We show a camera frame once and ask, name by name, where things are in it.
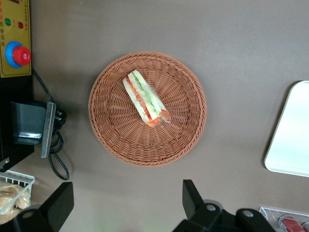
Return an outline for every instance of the emergency stop button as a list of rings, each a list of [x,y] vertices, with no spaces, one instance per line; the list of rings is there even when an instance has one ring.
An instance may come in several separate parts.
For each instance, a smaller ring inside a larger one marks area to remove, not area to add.
[[[13,49],[13,60],[19,65],[29,64],[31,60],[30,51],[26,47],[16,46]]]
[[[5,48],[5,58],[9,65],[18,69],[30,63],[31,53],[21,43],[12,41]]]

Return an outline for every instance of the white tray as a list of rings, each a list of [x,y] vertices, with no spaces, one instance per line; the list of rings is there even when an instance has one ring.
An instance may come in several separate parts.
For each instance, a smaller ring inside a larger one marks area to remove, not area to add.
[[[273,172],[309,177],[309,81],[291,88],[265,165]]]
[[[35,181],[34,176],[26,175],[14,171],[7,170],[5,173],[0,173],[0,181],[6,182],[6,183],[12,183],[16,185],[20,185],[21,187],[24,187],[24,189],[16,196],[14,197],[6,206],[4,206],[0,210],[0,214],[5,212],[5,210],[10,207],[10,205],[14,204],[16,200],[27,190],[29,189],[29,193],[31,195],[31,188]]]

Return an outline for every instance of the screw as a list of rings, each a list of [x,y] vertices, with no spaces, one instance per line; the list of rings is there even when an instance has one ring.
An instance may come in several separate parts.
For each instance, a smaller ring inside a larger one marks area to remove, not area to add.
[[[206,208],[207,208],[209,211],[216,211],[216,207],[214,207],[214,205],[212,205],[212,204],[208,204],[208,205],[206,206]]]
[[[252,218],[253,217],[253,213],[249,210],[244,210],[242,212],[246,217]]]

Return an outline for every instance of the brown basket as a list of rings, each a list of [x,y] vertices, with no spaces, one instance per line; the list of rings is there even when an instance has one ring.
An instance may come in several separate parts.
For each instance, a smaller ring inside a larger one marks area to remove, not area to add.
[[[172,115],[163,127],[146,125],[122,79],[138,70]],[[160,166],[184,156],[199,140],[206,122],[206,100],[196,76],[178,60],[161,53],[120,57],[98,76],[89,98],[92,129],[107,150],[140,166]]]

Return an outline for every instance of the table surface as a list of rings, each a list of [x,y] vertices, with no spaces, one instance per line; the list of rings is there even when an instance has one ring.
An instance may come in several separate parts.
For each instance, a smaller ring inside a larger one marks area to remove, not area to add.
[[[309,1],[31,1],[32,63],[67,122],[59,154],[75,207],[61,232],[169,232],[185,218],[182,180],[234,214],[261,205],[309,212],[306,177],[267,170],[264,158],[288,90],[309,79]],[[180,60],[200,80],[208,118],[183,158],[127,164],[96,139],[88,98],[100,72],[130,52]],[[34,81],[35,97],[47,97]],[[34,175],[34,203],[62,183],[40,147],[13,170]]]

